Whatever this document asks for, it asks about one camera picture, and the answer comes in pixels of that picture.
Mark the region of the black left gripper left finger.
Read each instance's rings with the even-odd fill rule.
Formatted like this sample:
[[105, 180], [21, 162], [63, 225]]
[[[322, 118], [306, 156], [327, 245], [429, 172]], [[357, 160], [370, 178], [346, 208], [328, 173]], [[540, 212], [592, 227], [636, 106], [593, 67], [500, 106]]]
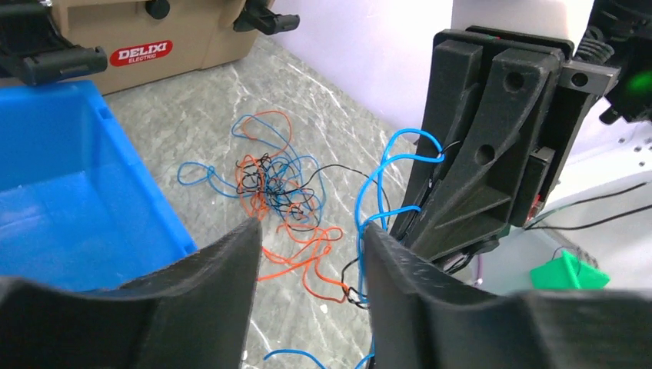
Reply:
[[237, 368], [261, 257], [261, 222], [116, 289], [1, 279], [3, 368]]

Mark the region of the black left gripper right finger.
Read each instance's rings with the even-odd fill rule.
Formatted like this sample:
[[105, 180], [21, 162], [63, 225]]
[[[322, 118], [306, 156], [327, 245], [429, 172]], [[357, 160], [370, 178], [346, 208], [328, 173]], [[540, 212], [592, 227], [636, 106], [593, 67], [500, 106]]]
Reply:
[[378, 368], [649, 368], [648, 291], [498, 296], [445, 274], [376, 224], [363, 237]]

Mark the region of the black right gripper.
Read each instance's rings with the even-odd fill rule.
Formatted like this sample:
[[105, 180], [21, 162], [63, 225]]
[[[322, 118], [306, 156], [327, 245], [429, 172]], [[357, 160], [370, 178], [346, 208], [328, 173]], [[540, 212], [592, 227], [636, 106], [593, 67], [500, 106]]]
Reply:
[[[590, 107], [618, 70], [579, 61], [571, 42], [471, 26], [433, 40], [421, 130], [445, 147], [414, 161], [391, 235], [434, 261], [479, 248], [543, 207]], [[419, 137], [416, 155], [435, 157]]]

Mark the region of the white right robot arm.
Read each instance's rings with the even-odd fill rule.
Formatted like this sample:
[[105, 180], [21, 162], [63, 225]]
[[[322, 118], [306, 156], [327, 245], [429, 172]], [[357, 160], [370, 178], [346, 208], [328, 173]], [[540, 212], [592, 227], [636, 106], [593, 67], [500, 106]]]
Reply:
[[545, 205], [581, 123], [606, 98], [604, 124], [651, 117], [651, 3], [597, 1], [578, 36], [504, 21], [502, 2], [455, 5], [434, 36], [424, 135], [404, 196], [417, 206], [391, 235], [443, 263], [497, 246]]

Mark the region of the green plastic bin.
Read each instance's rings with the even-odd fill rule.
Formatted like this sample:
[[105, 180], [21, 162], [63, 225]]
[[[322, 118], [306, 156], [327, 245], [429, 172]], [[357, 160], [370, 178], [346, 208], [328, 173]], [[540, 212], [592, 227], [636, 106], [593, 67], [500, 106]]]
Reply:
[[568, 251], [532, 269], [530, 278], [534, 288], [547, 290], [602, 289], [610, 282], [607, 274]]

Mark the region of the blue two-compartment plastic bin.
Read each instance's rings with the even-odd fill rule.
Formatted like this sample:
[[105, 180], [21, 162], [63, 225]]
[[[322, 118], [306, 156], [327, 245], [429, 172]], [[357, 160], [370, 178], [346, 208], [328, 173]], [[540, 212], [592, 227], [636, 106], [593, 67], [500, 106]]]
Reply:
[[1, 90], [1, 274], [115, 288], [196, 251], [95, 85]]

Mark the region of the tan plastic toolbox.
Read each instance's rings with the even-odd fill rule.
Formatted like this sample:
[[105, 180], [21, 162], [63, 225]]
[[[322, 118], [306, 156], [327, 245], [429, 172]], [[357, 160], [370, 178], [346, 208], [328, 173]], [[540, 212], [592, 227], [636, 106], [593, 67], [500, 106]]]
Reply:
[[89, 79], [108, 94], [237, 61], [299, 23], [270, 1], [3, 1], [1, 84]]

